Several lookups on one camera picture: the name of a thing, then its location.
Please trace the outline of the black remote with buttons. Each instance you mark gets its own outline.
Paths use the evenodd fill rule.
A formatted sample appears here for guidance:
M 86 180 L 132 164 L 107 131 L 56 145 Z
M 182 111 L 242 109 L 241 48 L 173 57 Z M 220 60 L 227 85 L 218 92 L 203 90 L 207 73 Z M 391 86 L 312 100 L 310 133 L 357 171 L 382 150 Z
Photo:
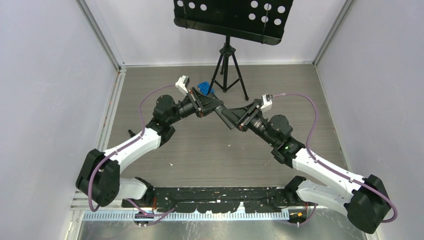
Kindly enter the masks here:
M 224 122 L 224 124 L 230 129 L 234 129 L 235 125 L 223 114 L 223 111 L 227 108 L 224 105 L 220 105 L 214 109 L 214 112 L 219 116 L 219 118 Z

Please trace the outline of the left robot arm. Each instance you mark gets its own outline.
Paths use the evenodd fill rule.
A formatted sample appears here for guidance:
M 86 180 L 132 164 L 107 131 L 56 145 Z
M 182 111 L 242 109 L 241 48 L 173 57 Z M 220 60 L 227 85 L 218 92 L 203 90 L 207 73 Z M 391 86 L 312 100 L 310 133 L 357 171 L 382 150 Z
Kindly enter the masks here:
M 90 150 L 75 182 L 76 188 L 87 196 L 89 209 L 96 212 L 114 200 L 123 199 L 135 200 L 141 207 L 148 207 L 154 197 L 147 182 L 136 177 L 122 178 L 122 171 L 167 143 L 175 133 L 174 123 L 190 115 L 203 118 L 223 104 L 214 94 L 204 95 L 196 88 L 188 90 L 178 102 L 170 95 L 162 95 L 156 100 L 152 119 L 148 123 L 141 122 L 139 133 L 110 149 Z

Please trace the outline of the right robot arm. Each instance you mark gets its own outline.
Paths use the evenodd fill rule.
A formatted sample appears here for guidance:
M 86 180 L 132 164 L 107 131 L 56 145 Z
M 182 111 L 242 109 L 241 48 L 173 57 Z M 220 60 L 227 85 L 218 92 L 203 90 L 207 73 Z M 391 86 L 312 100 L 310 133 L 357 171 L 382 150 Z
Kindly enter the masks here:
M 256 99 L 238 108 L 223 108 L 221 115 L 241 132 L 251 130 L 272 147 L 271 154 L 283 165 L 304 172 L 321 183 L 301 176 L 287 185 L 285 198 L 291 205 L 303 202 L 318 204 L 347 217 L 351 224 L 367 234 L 373 234 L 393 207 L 383 181 L 352 173 L 323 159 L 307 145 L 291 136 L 288 119 L 277 114 L 264 118 L 263 111 L 271 107 Z

